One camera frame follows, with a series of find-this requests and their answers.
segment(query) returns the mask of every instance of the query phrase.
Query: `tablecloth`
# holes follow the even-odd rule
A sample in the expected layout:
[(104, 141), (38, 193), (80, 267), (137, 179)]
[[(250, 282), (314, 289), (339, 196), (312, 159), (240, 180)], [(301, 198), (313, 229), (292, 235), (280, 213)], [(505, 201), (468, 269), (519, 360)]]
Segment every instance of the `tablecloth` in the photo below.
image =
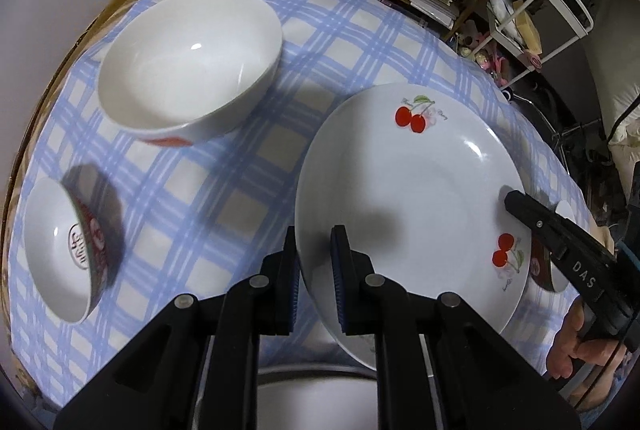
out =
[[(462, 102), (495, 131), (529, 193), (549, 205), (568, 200), (577, 222), (588, 225), (577, 185), (490, 78), (376, 0), (265, 0), (285, 42), (275, 81), (249, 119), (224, 137), (183, 149), (132, 139), (98, 107), (98, 68), (122, 28), (159, 1), (139, 0), (70, 70), (22, 187), (9, 254), (12, 345), (53, 403), (66, 403), (175, 295), (223, 293), (278, 251), (293, 223), (311, 139), (340, 103), (375, 84), (409, 81)], [(106, 236), (108, 288), (78, 326), (46, 308), (26, 263), (25, 199), (45, 175), (84, 201)], [(554, 295), (529, 280), (503, 332), (540, 371), (574, 297), (572, 289)], [(350, 359), (303, 287), (294, 334), (263, 338), (260, 346), (262, 365)]]

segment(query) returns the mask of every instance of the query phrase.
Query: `screw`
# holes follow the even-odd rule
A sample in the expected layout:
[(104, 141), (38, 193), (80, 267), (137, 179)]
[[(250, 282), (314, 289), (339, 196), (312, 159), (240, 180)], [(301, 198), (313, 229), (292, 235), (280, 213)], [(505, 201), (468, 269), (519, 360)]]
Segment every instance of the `screw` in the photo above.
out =
[(382, 275), (372, 273), (364, 277), (364, 282), (370, 287), (380, 287), (385, 283), (385, 277)]
[(193, 305), (193, 296), (191, 295), (180, 295), (177, 296), (174, 300), (174, 305), (178, 307), (178, 309), (187, 309)]
[(458, 307), (460, 305), (460, 297), (455, 293), (443, 293), (440, 301), (447, 307)]
[(255, 289), (267, 287), (269, 285), (269, 277), (265, 275), (255, 275), (249, 278), (249, 285)]

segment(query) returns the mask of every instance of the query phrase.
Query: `cherry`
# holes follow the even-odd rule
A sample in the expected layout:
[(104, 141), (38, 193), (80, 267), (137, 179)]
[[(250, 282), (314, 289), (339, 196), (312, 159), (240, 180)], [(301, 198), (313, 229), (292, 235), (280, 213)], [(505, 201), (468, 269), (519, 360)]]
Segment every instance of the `cherry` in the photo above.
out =
[(498, 237), (498, 247), (503, 251), (509, 251), (514, 244), (515, 240), (511, 233), (502, 233)]
[(401, 106), (396, 110), (396, 124), (398, 126), (407, 126), (411, 123), (411, 110), (406, 106)]
[(424, 120), (424, 117), (416, 114), (411, 118), (411, 130), (420, 134), (424, 132), (425, 128), (427, 128), (427, 121)]
[(507, 257), (506, 251), (499, 249), (494, 253), (491, 261), (494, 263), (495, 267), (504, 267), (507, 265), (509, 258)]

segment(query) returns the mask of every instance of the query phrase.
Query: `white metal frame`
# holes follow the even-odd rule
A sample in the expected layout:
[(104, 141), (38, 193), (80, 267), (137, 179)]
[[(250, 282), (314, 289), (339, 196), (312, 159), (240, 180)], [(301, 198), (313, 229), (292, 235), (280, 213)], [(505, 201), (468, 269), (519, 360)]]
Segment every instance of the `white metal frame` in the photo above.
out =
[[(506, 48), (513, 56), (516, 56), (517, 58), (519, 58), (524, 53), (524, 51), (522, 50), (520, 45), (518, 45), (514, 40), (512, 40), (511, 38), (503, 34), (502, 30), (509, 22), (515, 20), (516, 16), (518, 16), (529, 5), (531, 5), (533, 1), (534, 0), (526, 0), (512, 15), (508, 16), (508, 18), (505, 19), (505, 21), (503, 21), (500, 24), (496, 23), (496, 18), (491, 10), (491, 6), (487, 3), (490, 34), (484, 39), (484, 41), (481, 42), (480, 45), (478, 45), (478, 47), (474, 49), (473, 55), (476, 55), (476, 53), (481, 48), (483, 48), (487, 43), (489, 43), (491, 40), (495, 40), (500, 45), (502, 45), (502, 47)], [(553, 58), (556, 54), (559, 54), (560, 52), (565, 50), (570, 45), (577, 42), (580, 38), (585, 37), (587, 34), (589, 34), (591, 29), (593, 29), (593, 18), (591, 18), (591, 15), (589, 14), (587, 8), (584, 6), (584, 4), (580, 0), (575, 0), (575, 2), (580, 6), (580, 9), (582, 9), (582, 12), (585, 14), (585, 16), (587, 17), (587, 20), (589, 21), (589, 26), (587, 28), (582, 26), (582, 24), (580, 23), (580, 20), (578, 20), (578, 18), (571, 12), (571, 9), (569, 9), (569, 6), (564, 2), (564, 0), (549, 0), (549, 2), (551, 2), (551, 5), (555, 7), (556, 10), (558, 10), (562, 18), (564, 18), (564, 20), (574, 30), (575, 36), (571, 38), (569, 41), (564, 42), (564, 44), (560, 45), (558, 48), (551, 51), (546, 56), (544, 56), (540, 60), (540, 63), (542, 64), (544, 64), (546, 61)], [(524, 70), (524, 72), (522, 72), (521, 74), (518, 74), (516, 77), (511, 79), (511, 81), (508, 82), (508, 84), (502, 88), (507, 88), (508, 86), (512, 85), (519, 79), (522, 79), (524, 76), (526, 76), (530, 72), (533, 72), (534, 70), (535, 70), (535, 67), (533, 67), (532, 64), (528, 65), (526, 70)]]

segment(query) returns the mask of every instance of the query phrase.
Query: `large white bowl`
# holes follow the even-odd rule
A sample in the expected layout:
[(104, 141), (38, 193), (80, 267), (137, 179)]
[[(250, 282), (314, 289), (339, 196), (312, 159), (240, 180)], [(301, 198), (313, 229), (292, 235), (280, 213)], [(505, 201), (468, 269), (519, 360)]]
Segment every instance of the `large white bowl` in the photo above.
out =
[(107, 279), (104, 236), (87, 207), (52, 179), (36, 183), (24, 214), (24, 249), (33, 283), (70, 324), (98, 304)]
[(262, 0), (164, 0), (114, 40), (98, 76), (100, 106), (143, 141), (204, 141), (249, 116), (281, 49), (282, 25)]

